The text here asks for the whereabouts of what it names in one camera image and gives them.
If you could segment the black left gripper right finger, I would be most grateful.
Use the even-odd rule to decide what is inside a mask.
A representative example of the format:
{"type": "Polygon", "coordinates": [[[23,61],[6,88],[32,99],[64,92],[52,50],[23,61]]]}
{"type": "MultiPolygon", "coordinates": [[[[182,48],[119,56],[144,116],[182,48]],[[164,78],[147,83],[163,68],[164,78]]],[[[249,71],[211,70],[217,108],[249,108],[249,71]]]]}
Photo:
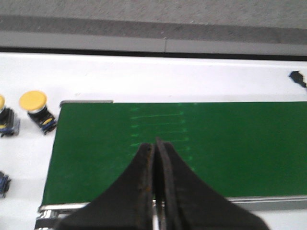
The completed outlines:
{"type": "Polygon", "coordinates": [[[155,195],[165,230],[267,230],[258,216],[213,190],[182,160],[173,145],[156,139],[155,195]]]}

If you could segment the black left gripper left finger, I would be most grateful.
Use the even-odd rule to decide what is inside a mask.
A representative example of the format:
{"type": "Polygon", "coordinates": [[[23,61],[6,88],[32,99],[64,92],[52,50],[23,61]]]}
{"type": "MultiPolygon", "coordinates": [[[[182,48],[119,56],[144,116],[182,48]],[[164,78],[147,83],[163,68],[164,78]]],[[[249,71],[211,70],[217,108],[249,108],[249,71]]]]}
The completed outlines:
{"type": "Polygon", "coordinates": [[[143,143],[116,181],[85,207],[65,217],[57,230],[151,230],[154,147],[143,143]]]}

